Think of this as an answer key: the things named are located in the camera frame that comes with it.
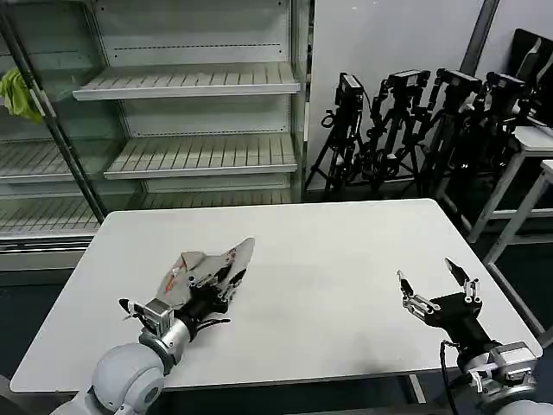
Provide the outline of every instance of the black cable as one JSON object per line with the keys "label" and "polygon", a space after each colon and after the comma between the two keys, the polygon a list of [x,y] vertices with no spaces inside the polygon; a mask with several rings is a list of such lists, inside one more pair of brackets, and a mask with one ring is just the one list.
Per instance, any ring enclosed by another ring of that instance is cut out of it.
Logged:
{"label": "black cable", "polygon": [[366,97],[366,103],[369,105],[369,112],[372,113],[371,99],[369,98],[369,95],[366,93],[365,87],[362,84],[361,87],[363,88],[363,94]]}
{"label": "black cable", "polygon": [[203,329],[207,329],[208,327],[211,327],[211,326],[214,326],[214,325],[217,325],[217,324],[223,324],[225,322],[231,322],[231,320],[229,318],[223,318],[222,320],[205,320],[204,322],[201,322],[201,325],[198,326],[198,328],[196,329],[196,331],[200,331],[200,330],[203,330]]}
{"label": "black cable", "polygon": [[455,405],[453,394],[451,392],[451,385],[449,385],[448,371],[446,369],[446,346],[453,346],[453,344],[444,340],[440,345],[440,364],[442,366],[443,385],[446,388],[446,394],[448,395],[448,402],[449,406],[451,406],[451,412],[453,413],[453,415],[459,415],[459,412],[457,411],[457,406]]}
{"label": "black cable", "polygon": [[470,374],[468,373],[460,374],[451,382],[449,382],[449,389],[454,391],[458,387],[468,386],[471,384],[472,380],[473,380],[473,377]]}

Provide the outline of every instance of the shelf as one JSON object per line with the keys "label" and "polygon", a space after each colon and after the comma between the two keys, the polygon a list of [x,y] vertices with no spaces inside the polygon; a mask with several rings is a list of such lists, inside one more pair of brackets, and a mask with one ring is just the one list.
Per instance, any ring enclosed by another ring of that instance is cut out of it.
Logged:
{"label": "shelf", "polygon": [[[75,144],[85,171],[93,176],[104,168],[111,142],[89,140]],[[0,184],[70,182],[73,175],[51,141],[0,143]]]}
{"label": "shelf", "polygon": [[42,71],[42,88],[50,102],[61,102],[71,97],[75,88],[92,77],[90,69]]}
{"label": "shelf", "polygon": [[111,67],[73,92],[78,101],[297,93],[287,62]]}
{"label": "shelf", "polygon": [[143,209],[216,208],[291,203],[289,189],[148,194]]}
{"label": "shelf", "polygon": [[250,175],[297,171],[289,133],[132,138],[107,179]]}
{"label": "shelf", "polygon": [[83,197],[0,201],[0,238],[88,235],[98,228]]}

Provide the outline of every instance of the yellow cloth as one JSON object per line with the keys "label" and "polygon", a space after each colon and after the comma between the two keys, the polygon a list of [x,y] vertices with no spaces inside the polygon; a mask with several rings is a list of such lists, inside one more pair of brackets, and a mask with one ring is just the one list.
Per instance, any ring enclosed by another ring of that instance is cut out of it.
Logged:
{"label": "yellow cloth", "polygon": [[10,69],[0,80],[0,96],[10,115],[30,119],[35,123],[42,121],[41,114],[36,110],[29,89],[19,73],[19,69]]}

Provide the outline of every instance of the white table frame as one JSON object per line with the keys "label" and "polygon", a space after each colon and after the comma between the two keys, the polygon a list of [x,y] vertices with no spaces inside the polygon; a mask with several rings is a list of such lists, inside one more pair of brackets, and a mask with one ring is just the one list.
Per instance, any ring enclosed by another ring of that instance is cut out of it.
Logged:
{"label": "white table frame", "polygon": [[495,242],[492,249],[484,258],[484,265],[504,290],[504,293],[509,297],[513,305],[515,305],[518,309],[521,316],[526,320],[526,323],[529,324],[532,331],[538,336],[537,340],[540,342],[542,347],[547,348],[553,343],[553,327],[547,331],[545,330],[543,325],[539,322],[536,316],[534,316],[524,300],[518,295],[512,285],[509,284],[496,264],[503,251],[509,245],[553,243],[553,235],[517,236],[518,230],[524,224],[526,219],[536,217],[532,215],[532,212],[534,212],[533,208],[536,206],[545,190],[553,184],[553,160],[544,162],[542,166],[542,174],[538,177],[530,192],[528,192],[528,195],[526,195],[520,207],[516,211],[515,215],[505,227],[503,233],[499,236],[499,239]]}
{"label": "white table frame", "polygon": [[[515,138],[518,140],[520,144],[521,151],[515,156],[513,156],[513,158],[507,165],[507,168],[505,169],[505,173],[499,179],[497,185],[493,189],[492,194],[487,200],[486,205],[482,208],[480,212],[480,216],[478,217],[477,221],[474,222],[474,224],[472,224],[459,211],[459,208],[446,194],[446,187],[448,185],[448,180],[445,180],[445,179],[442,180],[442,183],[438,188],[438,191],[436,192],[436,198],[438,200],[445,202],[453,212],[461,215],[461,223],[465,228],[465,230],[469,233],[469,235],[467,236],[467,241],[471,244],[473,244],[478,240],[478,238],[484,232],[484,229],[486,228],[486,225],[490,220],[507,220],[507,219],[512,219],[515,216],[517,212],[516,210],[511,210],[511,209],[496,210],[496,209],[498,205],[501,203],[501,201],[503,200],[505,193],[511,186],[511,183],[516,177],[518,171],[522,167],[524,160],[530,157],[539,157],[542,159],[547,157],[553,157],[553,137],[551,137],[550,150],[544,150],[543,148],[533,148],[529,145],[524,144],[524,140],[521,140],[520,138],[518,138],[518,136],[516,135],[516,132],[515,132]],[[553,217],[553,208],[532,209],[528,213],[528,217],[529,218]]]}

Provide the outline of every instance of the tripod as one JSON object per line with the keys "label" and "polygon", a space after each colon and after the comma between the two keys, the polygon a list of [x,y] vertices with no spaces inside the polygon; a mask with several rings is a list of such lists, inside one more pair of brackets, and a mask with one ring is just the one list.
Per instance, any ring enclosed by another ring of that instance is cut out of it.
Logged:
{"label": "tripod", "polygon": [[[489,73],[482,93],[474,101],[474,111],[466,122],[462,145],[455,151],[452,159],[454,170],[449,187],[452,189],[452,200],[458,206],[465,201],[468,187],[476,176],[484,171],[496,182],[503,174],[513,151],[511,144],[515,128],[524,125],[530,113],[530,100],[526,84],[509,75]],[[485,111],[484,100],[490,93],[492,105]],[[515,104],[520,107],[518,115],[513,115]]]}
{"label": "tripod", "polygon": [[[324,128],[331,128],[327,141],[311,167],[308,180],[305,182],[305,190],[313,181],[315,173],[325,178],[325,191],[340,191],[355,178],[357,173],[353,165],[355,145],[363,148],[361,139],[361,120],[363,117],[363,94],[365,90],[357,79],[346,73],[340,74],[340,84],[336,89],[336,112],[327,110],[327,116],[321,121]],[[328,174],[321,170],[321,163],[328,150],[333,155],[328,169]]]}
{"label": "tripod", "polygon": [[440,184],[451,159],[454,147],[459,141],[465,115],[460,114],[461,108],[471,93],[479,93],[482,81],[458,71],[438,69],[435,84],[430,94],[430,101],[436,102],[443,84],[446,87],[446,98],[443,108],[425,126],[430,131],[439,121],[438,130],[434,135],[429,152],[425,157],[421,175],[423,176],[423,192],[436,196]]}
{"label": "tripod", "polygon": [[[420,192],[418,161],[416,146],[421,141],[419,134],[414,134],[416,121],[426,119],[425,111],[419,106],[424,88],[428,85],[429,71],[405,71],[394,73],[383,80],[378,96],[374,98],[371,109],[371,119],[374,123],[368,132],[368,157],[364,168],[364,177],[371,182],[372,189],[378,191],[388,179],[397,178],[400,167],[407,169],[414,178]],[[393,107],[382,117],[382,103],[388,98],[389,92],[394,97]],[[380,138],[387,132],[387,125],[391,123],[390,131],[383,149],[378,150]],[[393,153],[397,134],[405,125],[403,148]],[[411,167],[404,164],[404,159],[410,155]]]}

